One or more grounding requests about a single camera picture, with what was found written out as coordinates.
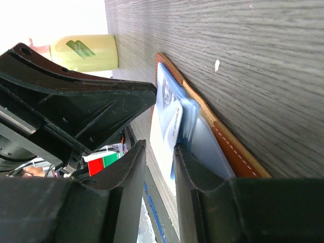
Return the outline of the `brown leather card holder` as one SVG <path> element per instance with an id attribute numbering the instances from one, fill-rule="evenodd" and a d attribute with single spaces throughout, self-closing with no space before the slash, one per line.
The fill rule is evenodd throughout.
<path id="1" fill-rule="evenodd" d="M 211 111 L 176 66 L 163 54 L 155 55 L 155 79 L 168 79 L 183 114 L 177 143 L 182 143 L 199 163 L 221 178 L 269 178 L 269 173 Z"/>

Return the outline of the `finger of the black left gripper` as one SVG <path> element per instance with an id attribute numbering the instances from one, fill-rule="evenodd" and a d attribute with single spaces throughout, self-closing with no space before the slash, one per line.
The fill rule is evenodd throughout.
<path id="1" fill-rule="evenodd" d="M 152 83 L 72 71 L 22 43 L 1 55 L 1 106 L 82 153 L 111 142 L 155 101 Z"/>

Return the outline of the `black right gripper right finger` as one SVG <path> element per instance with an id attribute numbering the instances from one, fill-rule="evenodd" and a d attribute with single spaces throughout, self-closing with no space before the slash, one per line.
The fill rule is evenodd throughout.
<path id="1" fill-rule="evenodd" d="M 231 178 L 174 148 L 181 242 L 323 242 L 323 179 Z"/>

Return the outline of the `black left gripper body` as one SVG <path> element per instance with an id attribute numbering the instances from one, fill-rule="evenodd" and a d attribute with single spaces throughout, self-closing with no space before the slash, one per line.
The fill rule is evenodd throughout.
<path id="1" fill-rule="evenodd" d="M 68 140 L 47 131 L 47 123 L 37 116 L 27 115 L 27 121 L 1 106 L 1 173 L 30 166 L 37 157 L 37 166 L 49 163 L 49 169 L 71 174 L 82 169 L 82 156 L 74 151 Z"/>

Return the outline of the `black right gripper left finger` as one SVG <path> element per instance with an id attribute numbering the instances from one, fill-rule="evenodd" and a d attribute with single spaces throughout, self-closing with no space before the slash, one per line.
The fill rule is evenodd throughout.
<path id="1" fill-rule="evenodd" d="M 136 242 L 146 141 L 78 182 L 1 178 L 1 242 Z"/>

